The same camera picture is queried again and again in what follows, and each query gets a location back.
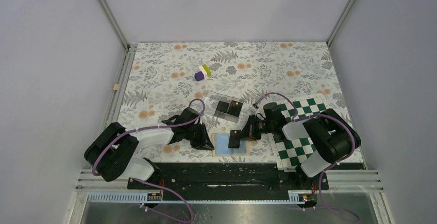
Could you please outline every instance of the floral tablecloth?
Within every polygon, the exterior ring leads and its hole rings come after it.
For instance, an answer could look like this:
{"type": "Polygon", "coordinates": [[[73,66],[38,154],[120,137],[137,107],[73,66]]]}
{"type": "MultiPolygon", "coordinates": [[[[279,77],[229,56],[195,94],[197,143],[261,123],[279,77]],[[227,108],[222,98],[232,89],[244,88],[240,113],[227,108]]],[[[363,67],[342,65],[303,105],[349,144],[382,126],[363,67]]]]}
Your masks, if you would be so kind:
{"type": "MultiPolygon", "coordinates": [[[[240,98],[238,123],[203,116],[208,133],[229,133],[244,127],[251,104],[266,92],[299,97],[325,95],[346,121],[350,117],[325,42],[305,43],[140,43],[129,75],[118,122],[128,129],[156,125],[180,114],[193,98],[211,90],[240,98]],[[197,82],[194,74],[206,64],[212,76],[197,82]]],[[[264,101],[277,101],[272,96],[264,101]]],[[[275,163],[267,136],[253,143],[250,156],[217,158],[192,149],[188,141],[148,147],[135,153],[154,162],[275,163]]],[[[361,150],[345,162],[363,162],[361,150]]]]}

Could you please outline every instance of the checkerboard mat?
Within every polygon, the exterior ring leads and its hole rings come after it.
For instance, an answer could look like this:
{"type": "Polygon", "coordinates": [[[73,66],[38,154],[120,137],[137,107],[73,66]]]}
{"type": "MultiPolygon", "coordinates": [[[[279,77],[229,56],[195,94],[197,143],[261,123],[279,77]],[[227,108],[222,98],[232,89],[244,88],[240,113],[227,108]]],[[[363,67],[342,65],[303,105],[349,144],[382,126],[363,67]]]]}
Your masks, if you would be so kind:
{"type": "MultiPolygon", "coordinates": [[[[326,110],[324,96],[308,96],[308,99],[292,101],[297,109],[297,117],[306,117],[326,110]]],[[[290,103],[279,104],[287,121],[296,113],[290,103]]],[[[305,161],[315,151],[310,138],[296,140],[280,140],[274,135],[269,136],[278,169],[292,169],[305,161]]]]}

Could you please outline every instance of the glass panel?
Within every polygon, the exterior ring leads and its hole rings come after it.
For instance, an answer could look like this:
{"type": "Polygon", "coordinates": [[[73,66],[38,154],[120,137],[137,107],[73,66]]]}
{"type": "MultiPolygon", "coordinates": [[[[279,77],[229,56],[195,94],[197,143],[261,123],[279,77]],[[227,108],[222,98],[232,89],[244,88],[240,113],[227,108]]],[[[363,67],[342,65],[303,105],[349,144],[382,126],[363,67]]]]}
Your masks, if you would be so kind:
{"type": "MultiPolygon", "coordinates": [[[[341,206],[358,214],[361,223],[378,223],[372,203],[367,194],[335,193],[324,194],[331,206],[341,206]]],[[[178,223],[151,211],[144,212],[139,204],[132,203],[97,203],[87,204],[82,223],[178,223]]],[[[194,223],[291,223],[294,220],[306,223],[343,223],[327,209],[315,211],[291,210],[296,205],[290,204],[192,204],[195,215],[194,223]]],[[[156,210],[180,219],[189,219],[185,204],[162,203],[156,210]]],[[[339,211],[345,218],[355,217],[339,211]]]]}

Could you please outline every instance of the gray wall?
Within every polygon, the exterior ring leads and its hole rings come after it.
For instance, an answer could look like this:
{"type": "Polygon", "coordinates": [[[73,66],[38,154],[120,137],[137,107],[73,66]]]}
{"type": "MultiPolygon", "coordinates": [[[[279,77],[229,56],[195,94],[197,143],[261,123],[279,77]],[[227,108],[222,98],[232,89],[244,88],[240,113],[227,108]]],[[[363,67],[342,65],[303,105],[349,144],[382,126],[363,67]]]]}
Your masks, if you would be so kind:
{"type": "Polygon", "coordinates": [[[348,0],[107,0],[130,43],[326,41],[348,0]]]}
{"type": "Polygon", "coordinates": [[[123,50],[96,0],[1,0],[0,223],[55,223],[123,50]]]}
{"type": "Polygon", "coordinates": [[[331,52],[396,223],[435,223],[437,0],[358,0],[331,52]]]}

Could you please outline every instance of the purple block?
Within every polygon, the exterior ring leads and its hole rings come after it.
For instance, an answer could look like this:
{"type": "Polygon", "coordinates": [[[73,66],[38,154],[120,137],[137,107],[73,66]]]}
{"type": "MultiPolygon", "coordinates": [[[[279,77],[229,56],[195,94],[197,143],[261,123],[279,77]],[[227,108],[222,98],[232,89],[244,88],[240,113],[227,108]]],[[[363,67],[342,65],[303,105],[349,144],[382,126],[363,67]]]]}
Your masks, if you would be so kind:
{"type": "Polygon", "coordinates": [[[196,81],[202,81],[204,78],[205,76],[202,73],[202,71],[199,71],[196,74],[194,74],[194,79],[196,79],[196,81]]]}

